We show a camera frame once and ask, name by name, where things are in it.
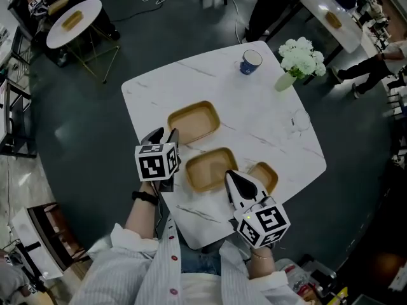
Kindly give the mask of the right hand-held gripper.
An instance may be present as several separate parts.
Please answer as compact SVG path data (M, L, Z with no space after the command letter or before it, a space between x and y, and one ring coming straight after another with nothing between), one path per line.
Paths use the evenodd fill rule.
M237 209L236 232L253 249L279 241L291 223L282 204L268 196L264 185L247 173L227 170L224 184L230 203ZM255 203L245 210L248 203Z

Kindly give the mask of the person's right forearm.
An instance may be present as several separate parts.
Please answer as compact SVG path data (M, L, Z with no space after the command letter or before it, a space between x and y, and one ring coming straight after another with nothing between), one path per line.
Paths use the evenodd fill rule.
M276 271L270 247L251 249L248 272L251 280L268 276Z

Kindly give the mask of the black wristband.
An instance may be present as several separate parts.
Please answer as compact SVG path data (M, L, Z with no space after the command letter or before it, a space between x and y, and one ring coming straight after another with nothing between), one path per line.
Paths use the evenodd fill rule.
M157 196L155 195L151 195L145 191L134 191L132 193L132 199L134 201L136 200L142 200L142 201L146 201L154 206L158 206L159 204L159 199L157 198Z

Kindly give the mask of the white marble square table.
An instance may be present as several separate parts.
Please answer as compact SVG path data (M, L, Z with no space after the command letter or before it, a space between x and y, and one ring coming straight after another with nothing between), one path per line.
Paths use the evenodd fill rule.
M263 58L250 75L239 70L246 50L255 50ZM237 171L247 173L255 164L265 162L279 176L273 193L267 194L282 205L326 170L312 124L300 137L288 138L285 133L285 116L305 109L293 88L275 90L283 74L268 45L256 41L186 58L123 83L125 103L139 138L137 146L159 127L164 128L160 144L166 143L171 132L168 116L191 104L209 101L220 118L220 127L214 133L189 144L179 143L181 162L174 174L174 191L158 192L175 228L191 249L198 250L234 233L241 235L235 230L233 214L237 209L229 201L225 184L195 192L186 178L189 159L227 147L235 157Z

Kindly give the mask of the person's blue jeans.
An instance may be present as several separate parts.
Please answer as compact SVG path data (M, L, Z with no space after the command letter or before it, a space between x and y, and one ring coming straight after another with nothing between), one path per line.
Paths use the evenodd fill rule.
M212 245L199 250L192 250L185 243L181 243L181 272L221 276L219 249L219 245Z

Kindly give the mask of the clear glass cup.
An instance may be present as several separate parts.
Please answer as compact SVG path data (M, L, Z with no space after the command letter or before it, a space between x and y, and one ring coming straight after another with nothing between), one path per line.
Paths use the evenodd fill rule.
M288 138L300 137L310 128L310 116L303 109L290 112L283 120L283 127Z

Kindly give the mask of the clear plastic bag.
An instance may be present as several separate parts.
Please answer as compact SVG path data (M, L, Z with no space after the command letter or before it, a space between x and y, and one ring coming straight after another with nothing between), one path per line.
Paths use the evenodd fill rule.
M298 293L304 285L308 284L310 273L291 259L280 259L275 263L275 266L278 271L285 272L288 285L294 292Z

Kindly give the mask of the person's white t-shirt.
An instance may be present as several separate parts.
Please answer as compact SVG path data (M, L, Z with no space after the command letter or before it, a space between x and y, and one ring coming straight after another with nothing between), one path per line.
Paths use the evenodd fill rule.
M256 294L248 294L242 282L226 279L226 290L222 291L223 278L206 273L182 273L179 285L171 289L182 305L263 305Z

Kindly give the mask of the blue mug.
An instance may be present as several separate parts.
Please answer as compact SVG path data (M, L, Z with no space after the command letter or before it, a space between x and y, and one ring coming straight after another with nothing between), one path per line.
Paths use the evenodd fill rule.
M263 63L262 56L255 50L246 50L239 63L239 70L242 74L250 75Z

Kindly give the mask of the black equipment case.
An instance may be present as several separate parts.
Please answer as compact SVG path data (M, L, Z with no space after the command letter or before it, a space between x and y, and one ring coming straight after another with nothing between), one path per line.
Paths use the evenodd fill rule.
M336 271L317 261L311 255L305 254L299 261L299 265L309 275L309 283L319 297L328 296L336 286Z

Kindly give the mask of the pale green vase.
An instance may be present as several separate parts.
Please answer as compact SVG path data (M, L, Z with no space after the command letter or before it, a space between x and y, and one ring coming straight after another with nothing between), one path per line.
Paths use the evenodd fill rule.
M285 72L275 83L275 90L282 92L288 89L296 81L296 77L293 76L290 72Z

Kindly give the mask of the white flower bouquet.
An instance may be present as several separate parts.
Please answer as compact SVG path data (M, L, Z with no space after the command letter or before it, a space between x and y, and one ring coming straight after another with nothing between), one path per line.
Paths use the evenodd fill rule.
M305 37L288 39L279 47L278 53L282 57L281 68L294 78L323 76L326 73L323 54L315 50L312 42Z

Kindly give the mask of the white and wood cabinet desk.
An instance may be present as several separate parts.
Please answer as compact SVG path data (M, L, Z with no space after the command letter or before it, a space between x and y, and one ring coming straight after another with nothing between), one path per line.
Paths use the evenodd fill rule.
M11 224L20 240L18 249L34 276L45 280L60 278L73 264L90 258L72 234L56 202L23 207Z

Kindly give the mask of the white table with black legs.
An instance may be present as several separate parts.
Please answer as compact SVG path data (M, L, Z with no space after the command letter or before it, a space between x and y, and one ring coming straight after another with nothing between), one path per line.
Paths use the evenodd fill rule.
M340 7L338 3L334 2L334 0L300 0L296 7L293 8L292 12L281 21L280 26L283 27L302 7L306 8L338 42L337 49L335 49L335 51L333 51L328 57L324 57L325 66L327 66L327 64L329 64L342 50L345 50L347 53L352 53L361 44L362 30L356 24L352 16ZM333 12L339 18L342 23L342 26L339 29L335 29L328 24L325 19L327 11ZM311 80L313 77L316 76L306 76L308 80Z

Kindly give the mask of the white desk with black frame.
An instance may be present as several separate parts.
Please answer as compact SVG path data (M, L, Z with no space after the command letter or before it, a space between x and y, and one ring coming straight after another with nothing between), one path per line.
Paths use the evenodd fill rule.
M0 85L0 155L37 157L31 95L5 79Z

